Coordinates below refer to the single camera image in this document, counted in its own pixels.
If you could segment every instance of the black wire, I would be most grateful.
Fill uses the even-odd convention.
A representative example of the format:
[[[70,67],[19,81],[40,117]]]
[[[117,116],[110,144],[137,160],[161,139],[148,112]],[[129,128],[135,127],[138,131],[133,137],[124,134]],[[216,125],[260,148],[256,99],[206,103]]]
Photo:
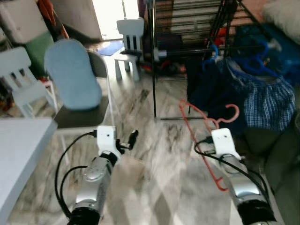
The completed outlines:
[[[61,184],[60,184],[60,200],[65,204],[66,207],[67,207],[67,205],[65,203],[64,196],[63,196],[63,188],[64,188],[65,180],[66,180],[67,176],[69,175],[69,173],[71,173],[73,170],[81,169],[81,168],[86,168],[86,167],[88,167],[88,166],[87,165],[75,166],[75,167],[69,169],[68,172],[64,175],[64,177],[63,177],[63,179],[61,181]]]
[[[65,154],[67,153],[67,151],[69,151],[69,149],[72,147],[73,144],[75,144],[75,142],[77,142],[80,138],[87,136],[87,135],[94,135],[94,132],[88,132],[85,133],[83,135],[80,135],[79,137],[75,138],[75,140],[72,141],[72,143],[66,148],[66,150],[64,151],[64,153],[61,155],[57,167],[56,167],[56,171],[55,171],[55,179],[54,179],[54,189],[55,189],[55,195],[56,195],[56,199],[63,211],[63,213],[66,215],[67,218],[70,218],[71,216],[71,212],[68,209],[67,205],[60,199],[59,193],[58,193],[58,189],[57,189],[57,185],[58,185],[58,173],[59,173],[59,169],[60,169],[60,164],[61,161],[63,159],[63,157],[65,156]]]
[[[267,195],[268,198],[269,198],[268,186],[267,186],[267,184],[266,184],[264,178],[263,178],[259,173],[255,172],[255,171],[253,171],[253,170],[248,169],[248,171],[249,171],[250,173],[255,174],[255,175],[261,180],[262,185],[263,185],[263,189],[264,189],[264,191],[266,192],[266,195]]]
[[[197,144],[195,145],[194,147],[194,150],[197,154],[199,155],[202,155],[202,156],[206,156],[206,157],[209,157],[209,158],[212,158],[214,160],[217,160],[221,163],[224,163],[230,167],[232,167],[233,169],[237,170],[238,172],[240,172],[241,174],[243,174],[245,177],[247,177],[248,179],[250,179],[257,187],[258,189],[260,190],[260,192],[262,193],[262,195],[264,196],[264,198],[268,201],[268,203],[270,204],[270,200],[269,200],[269,197],[268,195],[266,194],[266,192],[264,191],[264,189],[262,188],[262,186],[260,185],[260,183],[258,183],[253,177],[251,177],[249,174],[247,174],[245,171],[241,170],[240,168],[236,167],[235,165],[232,165],[231,163],[228,163],[227,161],[225,160],[222,160],[218,157],[215,157],[215,156],[212,156],[212,155],[208,155],[208,154],[205,154],[205,153],[202,153],[202,152],[199,152],[196,148],[197,146],[201,143],[202,141],[200,142],[197,142]]]

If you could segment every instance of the blue cushion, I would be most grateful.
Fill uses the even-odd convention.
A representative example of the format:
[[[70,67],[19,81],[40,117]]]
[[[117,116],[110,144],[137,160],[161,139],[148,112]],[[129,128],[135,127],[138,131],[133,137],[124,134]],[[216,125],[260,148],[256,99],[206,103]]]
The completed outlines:
[[[61,40],[45,54],[45,71],[56,84],[64,106],[88,110],[100,104],[102,90],[84,46],[75,40]]]

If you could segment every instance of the gray couch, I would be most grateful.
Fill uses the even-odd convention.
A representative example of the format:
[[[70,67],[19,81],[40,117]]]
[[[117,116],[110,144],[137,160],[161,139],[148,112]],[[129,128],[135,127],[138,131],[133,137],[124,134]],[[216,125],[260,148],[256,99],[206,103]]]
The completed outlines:
[[[295,93],[300,109],[300,88]],[[245,132],[251,152],[265,159],[264,172],[285,225],[300,225],[299,117],[300,110],[283,133],[257,128]]]

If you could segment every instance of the white child chair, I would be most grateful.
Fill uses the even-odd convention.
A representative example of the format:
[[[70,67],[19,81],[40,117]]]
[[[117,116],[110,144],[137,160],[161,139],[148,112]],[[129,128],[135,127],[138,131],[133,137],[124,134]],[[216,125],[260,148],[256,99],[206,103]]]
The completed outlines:
[[[144,20],[142,18],[118,20],[117,27],[119,33],[123,35],[125,50],[141,52],[141,36],[144,33]],[[115,57],[117,80],[122,79],[119,61],[124,61],[125,70],[127,72],[130,71],[129,63],[131,62],[133,79],[134,81],[138,81],[140,78],[136,67],[137,60],[138,60],[138,56],[135,55],[129,55],[129,54],[117,55]]]
[[[30,58],[23,47],[1,52],[0,78],[12,89],[15,104],[25,118],[35,117],[30,104],[41,98],[46,98],[57,112],[57,101],[52,82],[47,84],[51,87],[51,94],[45,85],[33,76],[29,69],[30,65]]]

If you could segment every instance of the drying rack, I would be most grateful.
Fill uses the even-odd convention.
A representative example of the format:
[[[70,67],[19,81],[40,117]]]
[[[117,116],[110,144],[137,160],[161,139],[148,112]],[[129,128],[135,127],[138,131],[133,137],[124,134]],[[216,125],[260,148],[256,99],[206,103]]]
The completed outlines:
[[[255,24],[260,34],[271,40],[270,34],[263,28],[255,16],[246,8],[241,0],[167,0],[171,7],[157,5],[156,0],[147,0],[148,27],[151,43],[151,66],[154,117],[157,117],[156,82],[159,82],[154,67],[161,59],[201,58],[211,56],[210,48],[216,38],[225,38],[225,45],[219,51],[228,56],[232,50],[264,49],[263,45],[230,46],[238,26]],[[226,34],[218,35],[221,28]],[[178,49],[161,50],[157,36],[161,34],[177,34],[182,37],[182,46]],[[164,117],[161,120],[183,120],[183,117]]]

